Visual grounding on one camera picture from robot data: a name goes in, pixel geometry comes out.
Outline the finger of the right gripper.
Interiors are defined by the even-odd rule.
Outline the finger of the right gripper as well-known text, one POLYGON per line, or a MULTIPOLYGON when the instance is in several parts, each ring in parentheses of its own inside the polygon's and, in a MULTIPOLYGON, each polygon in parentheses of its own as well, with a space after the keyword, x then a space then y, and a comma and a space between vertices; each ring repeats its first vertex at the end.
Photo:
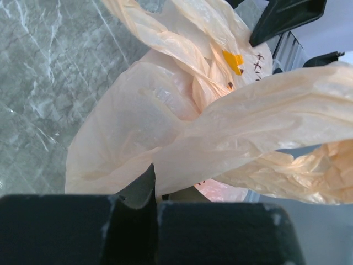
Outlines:
POLYGON ((326 0, 272 0, 254 27, 249 43, 258 46, 323 16, 326 0))
POLYGON ((325 65, 328 65, 332 62, 337 61, 339 59, 339 57, 341 57, 343 55, 345 55, 344 52, 336 51, 336 52, 331 52, 328 54, 316 56, 316 57, 313 57, 313 58, 309 59, 308 61, 306 61, 303 65, 303 68, 325 66, 325 65))

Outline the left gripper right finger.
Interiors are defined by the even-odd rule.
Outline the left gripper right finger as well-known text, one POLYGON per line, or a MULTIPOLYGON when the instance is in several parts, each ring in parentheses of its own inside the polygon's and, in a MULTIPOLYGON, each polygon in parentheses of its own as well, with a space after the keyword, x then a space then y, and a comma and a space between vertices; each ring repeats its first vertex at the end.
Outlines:
POLYGON ((305 264, 283 208, 268 203, 163 203, 157 264, 305 264))

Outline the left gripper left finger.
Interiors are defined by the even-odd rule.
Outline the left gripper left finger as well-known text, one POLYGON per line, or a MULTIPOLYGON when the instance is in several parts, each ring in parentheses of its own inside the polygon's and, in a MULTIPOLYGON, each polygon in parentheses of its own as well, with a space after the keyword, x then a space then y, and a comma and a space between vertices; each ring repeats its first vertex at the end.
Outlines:
POLYGON ((1 197, 2 264, 153 264, 154 167, 113 195, 1 197))

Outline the orange plastic bag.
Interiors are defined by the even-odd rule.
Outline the orange plastic bag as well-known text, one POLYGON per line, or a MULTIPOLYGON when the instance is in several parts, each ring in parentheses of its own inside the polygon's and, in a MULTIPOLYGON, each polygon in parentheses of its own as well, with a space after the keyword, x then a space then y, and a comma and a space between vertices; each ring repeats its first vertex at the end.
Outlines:
POLYGON ((154 165, 156 195, 209 179, 275 198, 352 203, 352 66, 272 73, 226 1, 107 9, 149 52, 73 139, 66 193, 114 194, 154 165))

